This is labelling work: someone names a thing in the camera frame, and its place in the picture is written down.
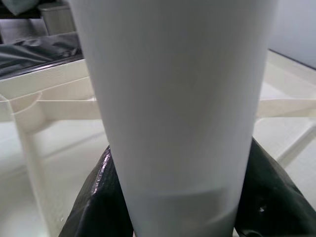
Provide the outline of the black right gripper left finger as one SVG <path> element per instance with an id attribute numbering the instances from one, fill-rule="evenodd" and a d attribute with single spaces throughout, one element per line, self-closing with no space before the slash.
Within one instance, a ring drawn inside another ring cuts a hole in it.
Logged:
<path id="1" fill-rule="evenodd" d="M 133 226 L 110 147 L 87 176 L 60 237 L 131 237 Z"/>

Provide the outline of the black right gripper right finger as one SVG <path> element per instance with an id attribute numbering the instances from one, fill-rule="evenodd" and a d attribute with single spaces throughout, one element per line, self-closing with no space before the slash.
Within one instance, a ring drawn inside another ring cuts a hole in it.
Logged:
<path id="1" fill-rule="evenodd" d="M 314 237 L 316 212 L 285 170 L 252 140 L 235 230 L 240 237 Z"/>

